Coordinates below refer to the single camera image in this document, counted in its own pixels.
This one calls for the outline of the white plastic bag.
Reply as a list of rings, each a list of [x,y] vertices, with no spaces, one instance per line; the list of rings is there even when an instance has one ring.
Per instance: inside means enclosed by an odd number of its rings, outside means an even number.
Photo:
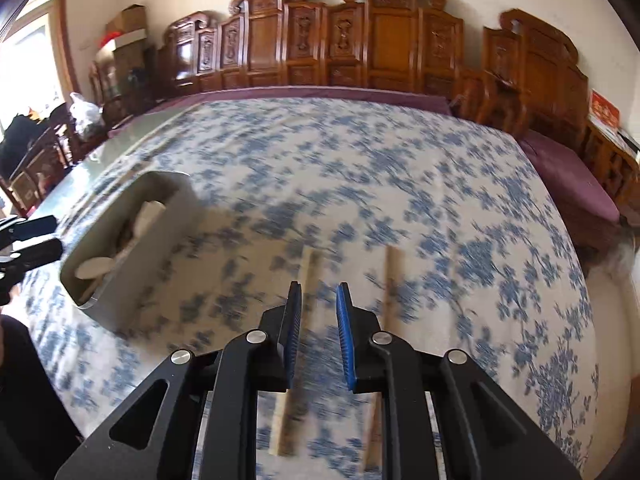
[[[81,140],[88,141],[104,127],[102,108],[86,100],[78,92],[72,92],[70,98],[70,116],[73,117],[76,132]]]

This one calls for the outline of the wooden chopstick left of paddle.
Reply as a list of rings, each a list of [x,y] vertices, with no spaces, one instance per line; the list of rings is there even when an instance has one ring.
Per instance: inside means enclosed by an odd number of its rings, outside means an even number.
[[[305,338],[314,317],[322,252],[305,246],[300,259],[297,281],[302,288],[302,310],[296,347],[295,370],[291,388],[277,394],[271,421],[269,453],[273,456],[291,456],[294,453],[293,439],[299,421],[303,417],[303,371],[306,361]]]

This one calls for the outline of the wooden dining chair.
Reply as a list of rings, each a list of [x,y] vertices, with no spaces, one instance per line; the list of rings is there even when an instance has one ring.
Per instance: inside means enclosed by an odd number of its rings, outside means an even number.
[[[43,119],[17,114],[1,140],[1,189],[29,216],[77,164],[79,138],[65,103]]]

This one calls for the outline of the white ceramic soup spoon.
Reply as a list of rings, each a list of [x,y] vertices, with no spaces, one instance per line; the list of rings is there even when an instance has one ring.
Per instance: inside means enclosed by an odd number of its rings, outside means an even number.
[[[158,200],[144,202],[134,218],[129,220],[120,231],[116,238],[114,254],[85,260],[75,270],[75,278],[83,281],[96,280],[113,271],[119,260],[134,248],[134,245],[165,210],[166,206]]]

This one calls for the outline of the wooden framed window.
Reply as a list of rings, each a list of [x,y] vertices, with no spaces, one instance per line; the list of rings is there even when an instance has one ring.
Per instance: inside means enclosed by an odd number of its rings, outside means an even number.
[[[77,90],[65,5],[66,0],[27,0],[1,41],[2,129],[17,115],[49,117]]]

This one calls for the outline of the wooden chopstick right of paddle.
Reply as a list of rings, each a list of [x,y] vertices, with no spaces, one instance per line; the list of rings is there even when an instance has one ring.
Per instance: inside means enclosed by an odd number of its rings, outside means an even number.
[[[381,327],[392,332],[397,318],[397,289],[400,279],[400,250],[395,246],[385,247],[384,286],[381,309]],[[374,471],[382,465],[382,396],[373,398],[370,425],[364,441],[362,470]]]

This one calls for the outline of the purple sofa seat cushion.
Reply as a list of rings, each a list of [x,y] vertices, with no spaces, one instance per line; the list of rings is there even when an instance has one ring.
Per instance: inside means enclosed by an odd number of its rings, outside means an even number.
[[[449,101],[444,96],[429,96],[428,94],[370,88],[328,86],[272,86],[198,92],[160,103],[160,105],[149,111],[149,115],[159,113],[162,110],[173,110],[178,107],[189,107],[208,102],[294,98],[364,101],[412,107],[417,110],[425,110],[426,112],[447,116],[452,115]]]

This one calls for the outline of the grey rectangular utensil bin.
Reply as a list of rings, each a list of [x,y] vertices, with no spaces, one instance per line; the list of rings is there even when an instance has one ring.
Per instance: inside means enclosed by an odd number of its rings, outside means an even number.
[[[85,260],[111,256],[116,238],[144,202],[158,200],[164,213],[143,234],[115,269],[96,280],[75,278]],[[106,330],[124,330],[134,318],[136,303],[154,280],[158,266],[188,234],[202,206],[190,177],[177,171],[149,171],[135,178],[113,198],[63,261],[60,280],[81,312]]]

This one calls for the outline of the blue floral tablecloth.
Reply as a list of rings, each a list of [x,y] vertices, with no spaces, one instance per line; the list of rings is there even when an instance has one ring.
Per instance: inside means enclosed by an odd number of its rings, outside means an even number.
[[[255,327],[311,248],[311,307],[296,374],[293,453],[262,479],[360,479],[371,400],[345,385],[335,291],[383,304],[385,252],[399,252],[390,330],[414,348],[459,348],[521,405],[577,468],[594,426],[599,370],[582,269],[559,211],[518,144],[497,130],[413,108],[322,99],[202,103],[159,126],[73,200],[55,205],[75,245],[148,171],[186,174],[200,224],[152,264],[134,320],[110,332],[74,303],[58,266],[30,274],[17,310],[82,432],[96,429],[178,348],[204,353]]]

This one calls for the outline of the red box on side table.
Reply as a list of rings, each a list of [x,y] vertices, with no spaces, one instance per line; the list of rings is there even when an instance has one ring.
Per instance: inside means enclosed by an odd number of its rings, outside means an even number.
[[[589,101],[589,117],[612,131],[620,128],[620,110],[597,90],[592,89]]]

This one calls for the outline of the wooden chopstick of paddle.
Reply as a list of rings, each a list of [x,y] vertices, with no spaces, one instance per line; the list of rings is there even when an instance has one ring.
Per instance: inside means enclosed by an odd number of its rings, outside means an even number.
[[[302,288],[302,310],[296,347],[295,370],[291,388],[277,394],[271,421],[269,453],[273,456],[291,456],[294,453],[293,439],[299,421],[303,417],[303,371],[306,361],[305,338],[314,317],[322,252],[305,246],[300,259],[297,281]]]
[[[395,246],[385,247],[384,286],[381,309],[381,327],[392,332],[397,318],[397,289],[400,279],[400,250]],[[373,398],[370,425],[364,441],[362,470],[374,471],[382,465],[382,396]]]

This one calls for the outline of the carved wooden long sofa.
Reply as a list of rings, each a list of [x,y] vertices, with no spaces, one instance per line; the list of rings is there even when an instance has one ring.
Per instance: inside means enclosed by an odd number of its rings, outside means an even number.
[[[446,0],[232,0],[219,21],[170,24],[158,52],[163,92],[274,86],[369,88],[443,96],[474,119],[482,75],[464,64],[464,23]]]

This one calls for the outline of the stacked cardboard boxes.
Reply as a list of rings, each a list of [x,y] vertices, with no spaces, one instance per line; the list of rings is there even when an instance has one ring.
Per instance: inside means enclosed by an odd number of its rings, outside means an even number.
[[[108,120],[139,115],[149,108],[148,54],[145,6],[127,6],[105,25],[89,73],[94,100]]]

